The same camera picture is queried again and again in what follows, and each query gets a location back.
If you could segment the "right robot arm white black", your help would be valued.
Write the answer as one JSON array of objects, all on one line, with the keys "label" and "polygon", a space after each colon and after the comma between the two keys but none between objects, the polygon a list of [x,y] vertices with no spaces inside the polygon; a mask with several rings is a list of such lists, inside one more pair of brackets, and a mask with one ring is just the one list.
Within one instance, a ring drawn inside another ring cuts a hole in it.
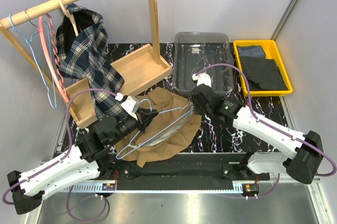
[{"label": "right robot arm white black", "polygon": [[278,173],[288,174],[302,184],[312,183],[323,159],[323,146],[318,133],[310,130],[305,134],[286,128],[252,113],[249,106],[240,101],[220,97],[205,84],[195,87],[191,96],[197,114],[249,133],[278,150],[247,154],[239,166],[243,179],[251,180],[262,173]]}]

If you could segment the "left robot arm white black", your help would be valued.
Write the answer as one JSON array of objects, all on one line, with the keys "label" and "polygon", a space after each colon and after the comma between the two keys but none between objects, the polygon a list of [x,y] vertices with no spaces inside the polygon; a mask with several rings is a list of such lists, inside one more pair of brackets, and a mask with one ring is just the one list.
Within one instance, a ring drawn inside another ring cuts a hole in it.
[{"label": "left robot arm white black", "polygon": [[114,172],[111,148],[136,129],[145,132],[158,111],[140,108],[135,114],[121,121],[105,116],[57,157],[27,172],[10,172],[7,179],[16,213],[28,213],[48,197],[77,183],[110,179]]}]

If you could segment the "light wooden hanger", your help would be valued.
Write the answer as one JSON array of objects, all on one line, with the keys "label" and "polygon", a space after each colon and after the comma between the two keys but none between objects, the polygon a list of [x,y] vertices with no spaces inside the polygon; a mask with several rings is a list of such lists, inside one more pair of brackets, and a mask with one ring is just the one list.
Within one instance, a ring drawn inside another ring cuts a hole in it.
[{"label": "light wooden hanger", "polygon": [[78,36],[78,29],[77,29],[77,26],[76,26],[76,21],[75,21],[75,18],[74,18],[74,15],[72,13],[70,13],[66,7],[64,6],[64,4],[62,3],[62,0],[57,0],[59,5],[60,5],[60,8],[61,10],[63,11],[64,15],[70,20],[72,26],[73,26],[73,30],[74,30],[74,33],[75,33],[75,36]]}]

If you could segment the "navy plaid skirt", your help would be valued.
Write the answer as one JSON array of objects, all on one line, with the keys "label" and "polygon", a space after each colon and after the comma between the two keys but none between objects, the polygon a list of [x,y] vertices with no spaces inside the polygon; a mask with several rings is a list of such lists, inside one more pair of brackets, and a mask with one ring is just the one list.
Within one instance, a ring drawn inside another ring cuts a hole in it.
[{"label": "navy plaid skirt", "polygon": [[67,17],[64,17],[56,32],[56,47],[63,77],[86,78],[89,81],[91,99],[98,118],[105,115],[117,120],[127,116],[114,96],[102,92],[119,93],[125,83],[122,75],[107,61],[108,33],[103,16],[85,7],[71,4],[67,10],[75,18],[78,34]]}]

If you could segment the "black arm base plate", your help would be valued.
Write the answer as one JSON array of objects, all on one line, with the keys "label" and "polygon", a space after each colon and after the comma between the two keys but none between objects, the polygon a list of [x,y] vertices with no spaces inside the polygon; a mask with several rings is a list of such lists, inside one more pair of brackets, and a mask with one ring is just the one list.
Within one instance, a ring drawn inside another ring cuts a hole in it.
[{"label": "black arm base plate", "polygon": [[245,154],[235,153],[182,153],[139,167],[135,161],[117,160],[110,155],[111,178],[132,180],[138,177],[213,177],[224,181],[270,181],[269,174],[256,175],[243,167]]}]

